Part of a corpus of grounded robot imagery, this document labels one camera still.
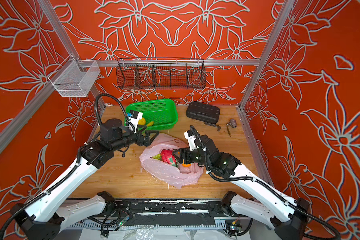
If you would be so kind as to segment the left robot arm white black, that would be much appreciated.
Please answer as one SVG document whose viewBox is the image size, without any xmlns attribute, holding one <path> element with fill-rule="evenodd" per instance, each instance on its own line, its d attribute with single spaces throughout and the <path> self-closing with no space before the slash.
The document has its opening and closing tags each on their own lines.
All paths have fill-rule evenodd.
<svg viewBox="0 0 360 240">
<path fill-rule="evenodd" d="M 79 147 L 73 163 L 44 191 L 11 209 L 11 216 L 0 229 L 0 240 L 5 238 L 12 222 L 18 224 L 29 240 L 52 240 L 73 223 L 99 215 L 105 210 L 110 213 L 117 210 L 115 199 L 106 191 L 72 207 L 61 206 L 84 180 L 114 157 L 115 151 L 125 154 L 133 144 L 148 147 L 159 135 L 159 131 L 149 131 L 147 126 L 139 125 L 143 117 L 141 112 L 127 113 L 125 108 L 121 108 L 125 118 L 123 121 L 110 119 L 103 123 L 98 110 L 98 101 L 102 97 L 120 103 L 110 94 L 96 96 L 94 108 L 99 132 L 86 145 Z"/>
</svg>

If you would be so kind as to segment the pink plastic bag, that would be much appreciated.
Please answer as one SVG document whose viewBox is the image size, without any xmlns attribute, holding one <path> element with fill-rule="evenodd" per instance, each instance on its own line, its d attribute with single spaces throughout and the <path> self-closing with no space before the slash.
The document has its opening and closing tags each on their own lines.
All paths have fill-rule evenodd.
<svg viewBox="0 0 360 240">
<path fill-rule="evenodd" d="M 203 174 L 203 169 L 197 164 L 191 164 L 189 167 L 182 165 L 175 167 L 154 158 L 163 150 L 177 150 L 187 147 L 188 144 L 182 140 L 160 133 L 140 155 L 141 166 L 154 177 L 177 189 L 196 184 Z"/>
</svg>

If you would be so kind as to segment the yellow lemon fruit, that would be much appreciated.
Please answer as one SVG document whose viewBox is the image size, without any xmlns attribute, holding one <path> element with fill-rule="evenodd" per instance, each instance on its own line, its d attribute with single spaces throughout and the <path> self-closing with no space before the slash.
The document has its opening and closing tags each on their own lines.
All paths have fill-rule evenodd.
<svg viewBox="0 0 360 240">
<path fill-rule="evenodd" d="M 146 124 L 145 118 L 141 118 L 141 119 L 138 121 L 138 125 L 144 126 L 145 124 Z"/>
</svg>

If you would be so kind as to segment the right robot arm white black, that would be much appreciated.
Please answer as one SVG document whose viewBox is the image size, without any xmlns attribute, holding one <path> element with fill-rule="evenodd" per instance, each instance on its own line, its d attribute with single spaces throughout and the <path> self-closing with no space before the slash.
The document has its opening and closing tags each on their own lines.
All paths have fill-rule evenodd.
<svg viewBox="0 0 360 240">
<path fill-rule="evenodd" d="M 201 136 L 194 126 L 185 132 L 188 147 L 173 151 L 180 164 L 198 164 L 206 168 L 206 173 L 220 183 L 233 183 L 245 190 L 254 201 L 227 192 L 223 204 L 228 211 L 245 215 L 256 220 L 282 240 L 319 239 L 305 232 L 308 220 L 319 223 L 332 232 L 332 240 L 339 240 L 339 231 L 329 223 L 309 213 L 309 203 L 303 198 L 290 197 L 261 180 L 253 174 L 239 159 L 220 152 L 208 136 Z"/>
</svg>

